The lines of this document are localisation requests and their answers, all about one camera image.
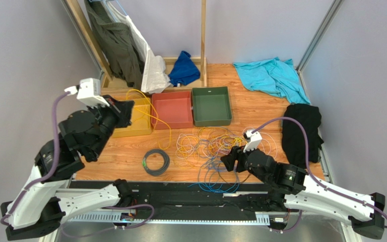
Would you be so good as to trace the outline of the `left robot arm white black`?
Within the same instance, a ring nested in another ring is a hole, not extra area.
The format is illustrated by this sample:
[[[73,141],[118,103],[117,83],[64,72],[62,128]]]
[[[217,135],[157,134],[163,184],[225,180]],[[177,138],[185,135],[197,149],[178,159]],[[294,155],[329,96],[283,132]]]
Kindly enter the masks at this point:
[[[38,152],[17,197],[1,204],[1,223],[9,241],[39,238],[78,215],[133,201],[124,179],[79,196],[60,198],[56,194],[86,162],[98,160],[115,129],[131,124],[132,100],[118,101],[110,95],[101,99],[103,104],[75,111],[61,122],[52,117],[53,139]]]

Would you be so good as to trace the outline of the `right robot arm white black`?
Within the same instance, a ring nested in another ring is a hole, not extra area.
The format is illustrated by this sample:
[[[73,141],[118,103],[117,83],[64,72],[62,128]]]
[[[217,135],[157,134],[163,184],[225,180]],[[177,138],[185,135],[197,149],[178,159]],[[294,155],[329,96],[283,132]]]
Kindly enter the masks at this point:
[[[278,163],[259,149],[244,152],[234,146],[220,158],[228,171],[247,171],[268,189],[259,206],[268,211],[303,210],[314,212],[352,227],[363,237],[382,239],[385,196],[363,195],[340,188],[310,175],[303,168]]]

